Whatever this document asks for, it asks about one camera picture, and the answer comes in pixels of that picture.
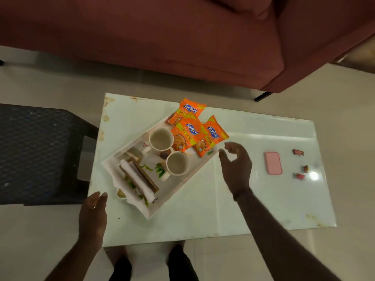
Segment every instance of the sofa armrest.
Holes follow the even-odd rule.
[[[281,92],[375,33],[375,0],[288,0],[278,18],[284,71],[262,90]]]

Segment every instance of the person's left hand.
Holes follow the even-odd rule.
[[[107,213],[105,207],[108,195],[95,192],[82,203],[79,212],[79,241],[88,242],[97,250],[103,245],[103,236],[107,227]]]

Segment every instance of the coffee table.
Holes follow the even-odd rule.
[[[217,156],[190,179],[150,220],[120,200],[111,176],[101,164],[179,107],[178,103],[106,94],[89,193],[108,193],[108,225],[103,246],[175,241],[250,233],[233,201]],[[336,226],[324,166],[312,121],[207,107],[211,115],[248,151],[255,195],[288,230]],[[292,149],[304,151],[294,155]],[[264,152],[280,154],[281,175],[267,174]],[[294,177],[308,165],[305,180]]]

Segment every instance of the red sofa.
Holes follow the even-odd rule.
[[[0,45],[270,93],[374,33],[375,0],[0,2]]]

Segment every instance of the orange snack packet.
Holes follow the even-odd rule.
[[[174,137],[173,149],[182,152],[197,144],[207,133],[203,124],[192,112],[181,119],[171,132]]]
[[[198,116],[202,113],[206,106],[207,105],[205,104],[195,103],[194,101],[190,101],[187,98],[184,98],[180,103],[180,108],[177,109],[173,116],[166,122],[173,126],[176,126],[176,124],[181,119],[183,119],[189,112],[194,113],[195,117],[198,118]]]
[[[202,140],[194,145],[195,151],[200,157],[203,157],[213,146],[221,141],[228,139],[229,136],[216,121],[215,116],[211,116],[205,124],[203,124],[206,134]]]

